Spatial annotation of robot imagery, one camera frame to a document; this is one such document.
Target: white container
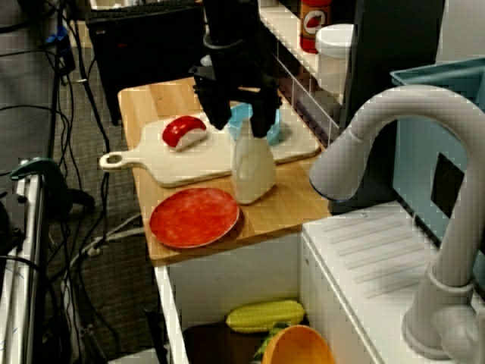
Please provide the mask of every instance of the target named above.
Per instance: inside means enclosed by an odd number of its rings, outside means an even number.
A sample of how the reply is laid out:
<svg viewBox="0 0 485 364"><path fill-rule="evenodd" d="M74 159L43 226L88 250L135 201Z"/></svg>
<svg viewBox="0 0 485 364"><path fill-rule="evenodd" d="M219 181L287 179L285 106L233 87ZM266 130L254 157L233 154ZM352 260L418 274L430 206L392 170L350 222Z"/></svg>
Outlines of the white container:
<svg viewBox="0 0 485 364"><path fill-rule="evenodd" d="M232 179L236 201L247 205L269 191L276 182L276 164L266 138L252 135L251 122L242 121L234 147Z"/></svg>
<svg viewBox="0 0 485 364"><path fill-rule="evenodd" d="M353 27L351 24L330 25L316 35L317 82L320 88L334 95L342 95L345 90Z"/></svg>

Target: red bottle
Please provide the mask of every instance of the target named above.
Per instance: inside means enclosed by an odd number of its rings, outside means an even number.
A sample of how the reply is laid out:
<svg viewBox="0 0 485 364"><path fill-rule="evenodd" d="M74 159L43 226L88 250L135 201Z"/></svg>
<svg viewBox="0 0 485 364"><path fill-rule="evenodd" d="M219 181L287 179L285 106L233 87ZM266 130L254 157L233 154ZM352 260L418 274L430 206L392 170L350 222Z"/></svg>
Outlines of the red bottle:
<svg viewBox="0 0 485 364"><path fill-rule="evenodd" d="M331 25L332 0L302 0L300 11L300 46L309 53L318 53L315 35L321 28Z"/></svg>

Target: white jar lid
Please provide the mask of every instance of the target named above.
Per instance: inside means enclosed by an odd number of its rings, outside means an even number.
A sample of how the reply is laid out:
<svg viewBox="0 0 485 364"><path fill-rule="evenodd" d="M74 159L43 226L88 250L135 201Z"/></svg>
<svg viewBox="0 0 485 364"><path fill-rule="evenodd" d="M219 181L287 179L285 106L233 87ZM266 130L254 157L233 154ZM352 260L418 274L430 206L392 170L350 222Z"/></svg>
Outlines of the white jar lid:
<svg viewBox="0 0 485 364"><path fill-rule="evenodd" d="M335 24L317 32L315 45L319 53L333 58L346 58L352 44L353 24Z"/></svg>

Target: cutting board handle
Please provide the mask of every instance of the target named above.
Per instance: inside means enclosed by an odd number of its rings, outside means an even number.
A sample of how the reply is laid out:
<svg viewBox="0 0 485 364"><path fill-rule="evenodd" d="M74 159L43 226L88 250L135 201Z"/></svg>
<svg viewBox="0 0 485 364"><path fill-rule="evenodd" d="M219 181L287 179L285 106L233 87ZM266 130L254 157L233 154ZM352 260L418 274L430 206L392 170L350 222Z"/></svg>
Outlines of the cutting board handle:
<svg viewBox="0 0 485 364"><path fill-rule="evenodd" d="M116 171L126 169L134 165L142 165L137 153L130 152L109 152L99 159L99 165L103 171Z"/></svg>

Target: red plate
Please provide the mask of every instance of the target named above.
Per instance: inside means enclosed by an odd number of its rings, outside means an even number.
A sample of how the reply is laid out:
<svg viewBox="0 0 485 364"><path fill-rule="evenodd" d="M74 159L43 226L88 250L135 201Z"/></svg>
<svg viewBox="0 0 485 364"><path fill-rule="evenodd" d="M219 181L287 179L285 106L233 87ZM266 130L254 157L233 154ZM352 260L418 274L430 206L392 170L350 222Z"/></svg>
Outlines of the red plate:
<svg viewBox="0 0 485 364"><path fill-rule="evenodd" d="M189 188L160 203L150 218L152 233L173 248L194 248L224 236L237 222L236 200L217 188Z"/></svg>

